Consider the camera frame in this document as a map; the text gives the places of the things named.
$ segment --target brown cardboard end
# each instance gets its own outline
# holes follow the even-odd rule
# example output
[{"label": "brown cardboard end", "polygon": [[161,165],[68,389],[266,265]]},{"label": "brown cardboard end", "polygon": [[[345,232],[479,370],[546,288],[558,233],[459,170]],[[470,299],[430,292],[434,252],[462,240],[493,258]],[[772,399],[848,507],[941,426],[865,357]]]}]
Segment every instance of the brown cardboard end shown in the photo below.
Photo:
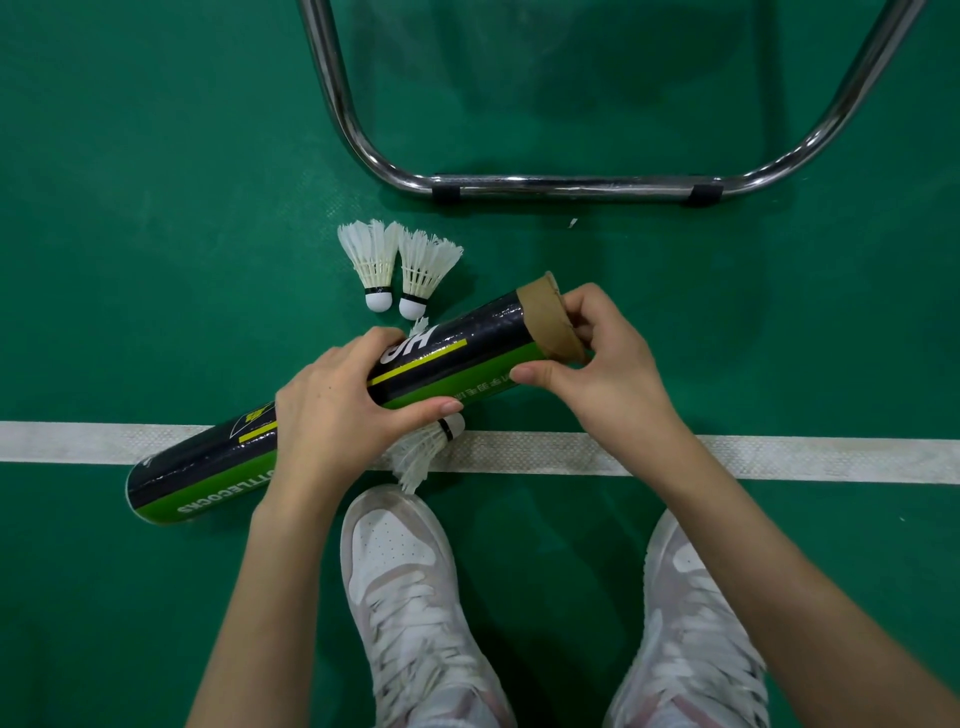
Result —
[{"label": "brown cardboard end", "polygon": [[544,354],[564,364],[589,361],[566,315],[564,300],[552,273],[548,271],[542,278],[520,286],[516,297],[523,306],[523,322]]}]

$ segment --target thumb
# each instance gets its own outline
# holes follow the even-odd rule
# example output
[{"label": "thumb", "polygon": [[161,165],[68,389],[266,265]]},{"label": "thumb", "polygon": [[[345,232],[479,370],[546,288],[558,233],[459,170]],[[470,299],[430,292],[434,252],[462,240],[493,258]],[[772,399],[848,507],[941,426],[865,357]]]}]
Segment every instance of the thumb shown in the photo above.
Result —
[{"label": "thumb", "polygon": [[510,370],[510,379],[517,384],[529,384],[545,389],[561,400],[566,400],[566,396],[572,392],[575,376],[574,370],[550,359],[526,361]]},{"label": "thumb", "polygon": [[453,397],[431,397],[429,400],[400,407],[392,413],[391,419],[394,422],[396,436],[402,437],[408,432],[435,423],[463,408],[460,401]]}]

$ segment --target fingernail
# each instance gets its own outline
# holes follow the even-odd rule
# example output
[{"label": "fingernail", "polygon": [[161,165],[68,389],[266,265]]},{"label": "fingernail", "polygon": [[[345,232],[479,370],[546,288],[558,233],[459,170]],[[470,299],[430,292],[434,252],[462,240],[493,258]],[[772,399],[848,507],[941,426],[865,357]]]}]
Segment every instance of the fingernail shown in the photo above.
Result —
[{"label": "fingernail", "polygon": [[510,379],[515,381],[517,384],[533,384],[534,372],[530,367],[517,364],[513,369],[510,370]]}]

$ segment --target hand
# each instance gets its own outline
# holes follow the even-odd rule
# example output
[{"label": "hand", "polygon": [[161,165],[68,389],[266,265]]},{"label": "hand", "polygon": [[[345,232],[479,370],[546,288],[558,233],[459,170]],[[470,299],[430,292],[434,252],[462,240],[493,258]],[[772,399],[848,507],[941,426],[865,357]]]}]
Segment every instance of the hand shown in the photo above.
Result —
[{"label": "hand", "polygon": [[367,394],[367,375],[380,354],[400,341],[398,328],[371,328],[334,347],[276,393],[276,471],[265,502],[297,510],[340,502],[347,488],[396,440],[459,412],[452,397],[434,397],[398,410]]},{"label": "hand", "polygon": [[567,293],[564,307],[593,359],[579,370],[556,361],[517,364],[511,379],[553,392],[603,449],[637,477],[656,481],[672,446],[692,435],[663,388],[650,347],[595,283]]}]

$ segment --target left hand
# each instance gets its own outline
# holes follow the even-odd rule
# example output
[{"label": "left hand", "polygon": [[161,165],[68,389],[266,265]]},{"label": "left hand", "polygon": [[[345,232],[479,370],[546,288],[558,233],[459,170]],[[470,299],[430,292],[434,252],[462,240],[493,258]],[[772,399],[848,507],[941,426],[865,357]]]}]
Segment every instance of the left hand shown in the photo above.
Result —
[{"label": "left hand", "polygon": [[276,393],[276,470],[265,501],[301,510],[332,500],[335,508],[353,481],[402,435],[463,409],[452,397],[398,410],[371,400],[367,375],[403,337],[398,328],[373,327],[328,350]]}]

